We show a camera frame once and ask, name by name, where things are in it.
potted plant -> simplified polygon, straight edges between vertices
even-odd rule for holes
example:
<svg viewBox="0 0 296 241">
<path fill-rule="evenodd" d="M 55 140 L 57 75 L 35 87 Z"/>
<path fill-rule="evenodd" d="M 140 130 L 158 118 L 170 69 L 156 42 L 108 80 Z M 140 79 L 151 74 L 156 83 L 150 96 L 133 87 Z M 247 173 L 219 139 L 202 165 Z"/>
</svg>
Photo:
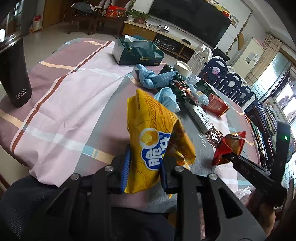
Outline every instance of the potted plant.
<svg viewBox="0 0 296 241">
<path fill-rule="evenodd" d="M 128 7 L 127 10 L 127 21 L 133 21 L 133 16 L 131 15 L 131 10 L 133 8 L 133 6 L 135 5 L 136 0 L 131 0 L 130 6 Z"/>
<path fill-rule="evenodd" d="M 129 11 L 129 14 L 133 17 L 133 21 L 139 24 L 143 24 L 149 18 L 149 15 L 147 13 L 142 11 L 136 11 L 134 9 Z"/>
</svg>

audi logo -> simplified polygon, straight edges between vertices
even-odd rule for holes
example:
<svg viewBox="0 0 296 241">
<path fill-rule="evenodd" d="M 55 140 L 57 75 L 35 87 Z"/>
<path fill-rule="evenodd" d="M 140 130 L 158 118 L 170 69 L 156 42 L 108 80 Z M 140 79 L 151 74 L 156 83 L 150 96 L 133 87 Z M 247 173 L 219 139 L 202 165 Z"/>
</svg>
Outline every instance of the audi logo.
<svg viewBox="0 0 296 241">
<path fill-rule="evenodd" d="M 26 94 L 27 90 L 26 89 L 23 89 L 19 94 L 17 94 L 15 97 L 17 99 L 19 99 L 20 97 L 22 97 L 24 94 Z"/>
</svg>

white plastic chair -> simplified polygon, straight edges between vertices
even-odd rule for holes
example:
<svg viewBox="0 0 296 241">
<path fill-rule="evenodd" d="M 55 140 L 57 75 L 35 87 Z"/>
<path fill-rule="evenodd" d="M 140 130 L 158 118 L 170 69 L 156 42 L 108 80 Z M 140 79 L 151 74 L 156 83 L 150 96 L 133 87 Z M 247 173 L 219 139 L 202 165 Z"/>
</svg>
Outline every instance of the white plastic chair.
<svg viewBox="0 0 296 241">
<path fill-rule="evenodd" d="M 203 44 L 197 47 L 196 51 L 187 63 L 193 74 L 198 75 L 201 72 L 205 66 L 205 62 L 208 60 L 210 51 L 211 50 L 209 48 L 205 48 Z"/>
<path fill-rule="evenodd" d="M 227 66 L 227 74 L 235 73 L 235 70 L 232 66 Z"/>
<path fill-rule="evenodd" d="M 206 60 L 206 62 L 208 63 L 208 62 L 211 60 L 211 58 L 213 57 L 213 52 L 212 52 L 212 50 L 211 50 L 209 47 L 207 47 L 207 46 L 205 46 L 205 49 L 208 49 L 208 50 L 210 51 L 210 55 L 209 55 L 209 57 L 208 57 L 207 60 Z"/>
<path fill-rule="evenodd" d="M 222 57 L 218 56 L 218 55 L 217 56 L 214 56 L 212 58 L 219 58 L 219 59 L 222 59 L 224 61 L 224 59 Z"/>
<path fill-rule="evenodd" d="M 242 79 L 242 86 L 249 86 L 248 83 L 241 77 Z"/>
<path fill-rule="evenodd" d="M 246 103 L 244 103 L 244 105 L 242 106 L 242 110 L 247 109 L 254 100 L 255 100 L 255 96 L 252 96 L 251 99 L 249 99 Z"/>
</svg>

blue cloth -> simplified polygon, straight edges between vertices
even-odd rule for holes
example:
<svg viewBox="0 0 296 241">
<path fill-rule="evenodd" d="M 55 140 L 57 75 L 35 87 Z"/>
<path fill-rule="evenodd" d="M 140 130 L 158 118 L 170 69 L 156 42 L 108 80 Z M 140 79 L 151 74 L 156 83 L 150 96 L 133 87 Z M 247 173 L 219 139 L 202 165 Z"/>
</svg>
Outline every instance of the blue cloth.
<svg viewBox="0 0 296 241">
<path fill-rule="evenodd" d="M 173 79 L 177 71 L 171 71 L 156 75 L 153 71 L 147 70 L 145 66 L 137 64 L 139 69 L 139 78 L 141 84 L 147 89 L 163 88 L 168 86 L 169 81 Z"/>
<path fill-rule="evenodd" d="M 176 101 L 176 96 L 172 92 L 170 87 L 165 87 L 160 90 L 155 96 L 158 102 L 160 102 L 164 107 L 166 107 L 171 112 L 177 113 L 180 111 L 180 108 Z"/>
</svg>

television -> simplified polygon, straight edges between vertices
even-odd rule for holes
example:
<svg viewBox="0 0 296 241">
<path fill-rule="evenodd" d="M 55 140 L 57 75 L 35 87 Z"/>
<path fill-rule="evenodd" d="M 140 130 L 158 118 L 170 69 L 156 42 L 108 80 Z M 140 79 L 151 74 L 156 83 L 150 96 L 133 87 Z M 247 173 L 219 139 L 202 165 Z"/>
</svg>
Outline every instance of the television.
<svg viewBox="0 0 296 241">
<path fill-rule="evenodd" d="M 215 48 L 231 20 L 205 0 L 154 0 L 151 16 L 166 20 Z"/>
</svg>

